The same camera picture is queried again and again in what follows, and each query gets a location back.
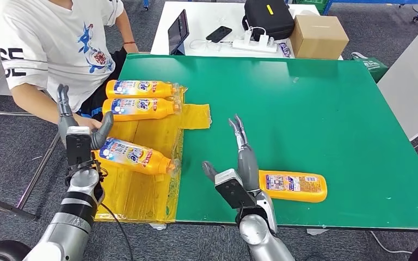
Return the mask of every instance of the orange bottle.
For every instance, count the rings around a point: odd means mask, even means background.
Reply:
[[[271,198],[321,202],[327,194],[323,176],[311,173],[259,170],[260,188]]]
[[[166,98],[178,93],[178,83],[160,80],[110,80],[106,87],[108,98]]]
[[[180,166],[178,159],[168,159],[159,151],[111,137],[95,154],[95,157],[112,161],[118,167],[147,175],[173,175]]]
[[[180,100],[167,101],[162,98],[107,99],[103,103],[103,113],[113,112],[114,121],[135,121],[162,119],[182,110]]]

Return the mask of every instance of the power strip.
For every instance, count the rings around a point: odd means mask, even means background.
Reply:
[[[278,49],[278,45],[273,43],[272,41],[268,41],[267,35],[261,35],[261,39],[259,42],[251,41],[250,34],[244,39],[236,39],[232,43],[233,49],[241,49],[247,51],[255,51],[255,52],[264,52],[264,53],[276,53]]]

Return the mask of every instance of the white t-shirt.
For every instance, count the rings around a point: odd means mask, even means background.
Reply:
[[[49,0],[0,0],[0,48],[9,88],[28,83],[56,100],[69,86],[70,107],[81,104],[113,72],[104,25],[123,12],[121,0],[72,0],[72,10]]]

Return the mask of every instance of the green tabletop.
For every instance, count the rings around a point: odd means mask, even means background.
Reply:
[[[418,156],[362,63],[129,55],[120,78],[178,82],[211,106],[211,128],[184,133],[177,221],[234,221],[201,162],[236,168],[237,113],[260,169],[326,178],[321,203],[274,200],[278,224],[418,229]]]

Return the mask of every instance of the person's hand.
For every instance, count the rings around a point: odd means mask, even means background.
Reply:
[[[127,53],[138,53],[137,44],[135,43],[127,43],[123,46]]]
[[[87,126],[91,130],[92,129],[99,129],[100,127],[102,127],[102,123],[98,120],[91,119],[91,118],[86,118],[86,117],[81,117],[77,114],[74,114],[73,116],[75,117],[75,120],[79,124],[79,126]]]

